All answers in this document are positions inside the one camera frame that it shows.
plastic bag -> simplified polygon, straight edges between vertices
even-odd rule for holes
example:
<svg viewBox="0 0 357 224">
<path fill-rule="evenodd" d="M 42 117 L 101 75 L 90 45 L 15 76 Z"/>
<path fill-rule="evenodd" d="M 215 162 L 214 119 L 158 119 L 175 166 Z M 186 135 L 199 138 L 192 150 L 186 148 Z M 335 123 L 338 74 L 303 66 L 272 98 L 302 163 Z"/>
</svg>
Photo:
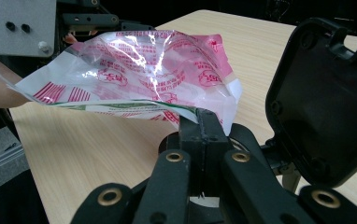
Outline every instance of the plastic bag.
<svg viewBox="0 0 357 224">
<path fill-rule="evenodd" d="M 10 87 L 32 101 L 114 116 L 197 122 L 202 107 L 228 135 L 242 92 L 220 35 L 110 32 L 76 43 Z"/>
</svg>

gray metal plate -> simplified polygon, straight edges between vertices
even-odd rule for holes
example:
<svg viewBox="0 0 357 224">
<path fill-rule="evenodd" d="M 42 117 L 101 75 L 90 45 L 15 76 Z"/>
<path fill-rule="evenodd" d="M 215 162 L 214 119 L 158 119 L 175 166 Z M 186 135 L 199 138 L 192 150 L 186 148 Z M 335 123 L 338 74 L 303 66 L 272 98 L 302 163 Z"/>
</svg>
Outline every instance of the gray metal plate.
<svg viewBox="0 0 357 224">
<path fill-rule="evenodd" d="M 56 0 L 0 0 L 0 55 L 51 56 L 55 20 Z M 9 21 L 14 31 L 7 28 Z M 30 32 L 23 31 L 23 24 Z"/>
</svg>

bolt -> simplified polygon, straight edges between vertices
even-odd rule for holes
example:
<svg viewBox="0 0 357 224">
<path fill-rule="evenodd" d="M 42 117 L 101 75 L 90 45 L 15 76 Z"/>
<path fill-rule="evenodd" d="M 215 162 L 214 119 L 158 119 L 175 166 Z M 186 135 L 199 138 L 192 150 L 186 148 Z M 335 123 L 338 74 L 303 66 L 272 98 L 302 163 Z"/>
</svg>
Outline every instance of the bolt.
<svg viewBox="0 0 357 224">
<path fill-rule="evenodd" d="M 16 29 L 15 23 L 13 23 L 12 21 L 7 21 L 6 27 L 12 32 L 14 32 Z"/>
<path fill-rule="evenodd" d="M 27 34 L 30 33 L 30 26 L 27 24 L 22 24 L 21 29 Z"/>
<path fill-rule="evenodd" d="M 38 48 L 44 53 L 48 53 L 48 51 L 50 51 L 50 46 L 45 41 L 40 41 L 38 43 Z"/>
</svg>

black plastic lid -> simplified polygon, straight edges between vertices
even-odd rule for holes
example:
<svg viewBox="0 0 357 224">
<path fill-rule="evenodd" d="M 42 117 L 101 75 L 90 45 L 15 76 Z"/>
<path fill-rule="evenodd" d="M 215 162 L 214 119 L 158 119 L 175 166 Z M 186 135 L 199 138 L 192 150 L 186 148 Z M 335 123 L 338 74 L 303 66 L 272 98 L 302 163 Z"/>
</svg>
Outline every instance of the black plastic lid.
<svg viewBox="0 0 357 224">
<path fill-rule="evenodd" d="M 337 187 L 357 172 L 357 51 L 347 30 L 312 18 L 292 33 L 266 96 L 274 139 L 309 184 Z"/>
</svg>

light wood tabletop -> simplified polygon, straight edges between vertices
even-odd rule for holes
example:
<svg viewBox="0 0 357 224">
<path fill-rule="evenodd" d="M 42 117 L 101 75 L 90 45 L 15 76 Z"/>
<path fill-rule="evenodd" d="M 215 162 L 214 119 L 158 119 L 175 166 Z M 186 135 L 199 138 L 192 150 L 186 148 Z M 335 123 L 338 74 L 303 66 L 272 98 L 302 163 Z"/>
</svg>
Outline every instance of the light wood tabletop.
<svg viewBox="0 0 357 224">
<path fill-rule="evenodd" d="M 273 136 L 264 102 L 294 27 L 199 10 L 157 27 L 188 35 L 222 36 L 243 93 L 235 123 L 248 127 L 260 145 Z M 346 46 L 357 50 L 357 37 Z M 50 223 L 69 223 L 88 194 L 106 183 L 134 187 L 150 176 L 166 121 L 122 119 L 27 103 L 10 109 Z M 337 188 L 357 204 L 357 174 Z"/>
</svg>

